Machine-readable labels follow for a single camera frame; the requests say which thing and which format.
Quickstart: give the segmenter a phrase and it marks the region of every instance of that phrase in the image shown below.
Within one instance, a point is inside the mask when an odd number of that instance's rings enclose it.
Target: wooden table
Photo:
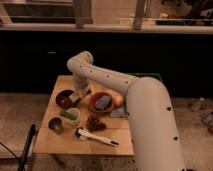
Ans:
[[[112,95],[116,92],[103,87],[100,84],[92,82],[92,93],[99,90],[104,90]],[[36,142],[34,144],[34,153],[46,154],[74,154],[74,155],[120,155],[129,156],[133,155],[132,143],[130,138],[129,123],[127,118],[111,118],[109,114],[98,114],[100,120],[106,123],[107,129],[104,131],[95,132],[97,135],[113,138],[119,142],[118,147],[103,144],[95,140],[80,140],[75,136],[75,128],[71,127],[68,123],[64,122],[65,130],[62,134],[57,135],[48,128],[48,122],[53,117],[60,117],[59,112],[62,110],[56,103],[56,95],[65,89],[74,90],[72,85],[72,76],[59,76],[49,104],[47,106],[44,119],[42,121]],[[94,113],[88,110],[88,95],[84,100],[78,104],[81,111],[81,120],[79,126],[86,127],[86,121],[90,114]]]

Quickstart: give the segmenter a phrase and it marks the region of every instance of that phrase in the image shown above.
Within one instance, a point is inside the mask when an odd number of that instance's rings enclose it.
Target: bowl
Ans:
[[[69,96],[73,93],[72,90],[63,90],[59,92],[55,98],[55,102],[63,109],[75,107],[75,104],[70,100]]]
[[[108,103],[108,105],[104,108],[104,109],[97,109],[97,103],[99,103],[100,99],[104,96],[109,96],[111,98],[111,101]],[[93,94],[90,99],[89,99],[89,107],[91,108],[92,111],[97,112],[97,113],[107,113],[107,112],[111,112],[114,107],[115,107],[115,101],[114,98],[112,97],[112,95],[110,95],[107,92],[96,92],[95,94]]]
[[[62,120],[58,117],[52,118],[49,121],[48,127],[57,134],[61,134],[64,131]]]

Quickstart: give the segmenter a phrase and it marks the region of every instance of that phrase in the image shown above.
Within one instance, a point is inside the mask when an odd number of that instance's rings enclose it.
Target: ceramic cup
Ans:
[[[69,108],[66,110],[66,112],[74,116],[74,119],[63,117],[64,120],[73,127],[78,126],[80,123],[81,111],[78,108]]]
[[[49,128],[53,130],[56,134],[61,134],[64,131],[62,120],[60,118],[52,118],[49,121]]]

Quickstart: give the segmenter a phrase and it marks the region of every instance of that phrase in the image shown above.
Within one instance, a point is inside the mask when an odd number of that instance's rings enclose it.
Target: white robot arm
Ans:
[[[87,78],[119,93],[126,100],[136,166],[139,171],[186,171],[170,97],[151,77],[138,78],[92,65],[84,51],[67,62],[75,85],[84,89]]]

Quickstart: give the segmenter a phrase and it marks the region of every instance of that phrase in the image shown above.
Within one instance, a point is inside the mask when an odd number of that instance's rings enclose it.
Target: floor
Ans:
[[[20,153],[30,125],[34,123],[39,128],[48,100],[48,94],[0,93],[0,141],[14,152]],[[213,111],[213,100],[206,99],[204,109],[193,112],[188,109],[188,104],[196,100],[172,98],[184,160],[187,168],[213,171],[213,136],[201,122],[204,115]],[[0,154],[4,152],[6,151],[0,147]],[[32,154],[25,168],[33,171],[136,171],[133,157],[59,157],[66,162],[66,168],[62,169],[50,155],[45,154]],[[1,159],[0,170],[17,170],[17,161]]]

